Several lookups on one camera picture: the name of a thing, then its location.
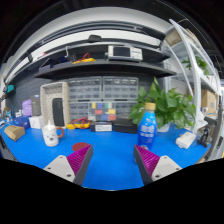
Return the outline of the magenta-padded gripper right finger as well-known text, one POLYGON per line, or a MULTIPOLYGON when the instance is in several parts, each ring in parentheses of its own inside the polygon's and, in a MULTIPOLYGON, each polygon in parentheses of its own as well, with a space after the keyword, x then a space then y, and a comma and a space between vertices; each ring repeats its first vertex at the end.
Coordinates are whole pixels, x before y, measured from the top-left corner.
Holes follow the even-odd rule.
POLYGON ((144 185, 181 170, 181 167, 167 155, 159 157, 138 145, 134 146, 133 154, 144 185))

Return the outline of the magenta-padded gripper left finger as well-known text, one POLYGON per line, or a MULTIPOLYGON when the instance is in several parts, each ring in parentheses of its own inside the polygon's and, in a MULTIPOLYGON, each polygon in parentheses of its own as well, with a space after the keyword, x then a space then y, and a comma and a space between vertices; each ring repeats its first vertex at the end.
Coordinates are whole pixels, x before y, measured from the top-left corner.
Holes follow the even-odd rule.
POLYGON ((92 156, 93 146, 87 145, 69 156, 57 156, 44 170, 81 186, 92 156))

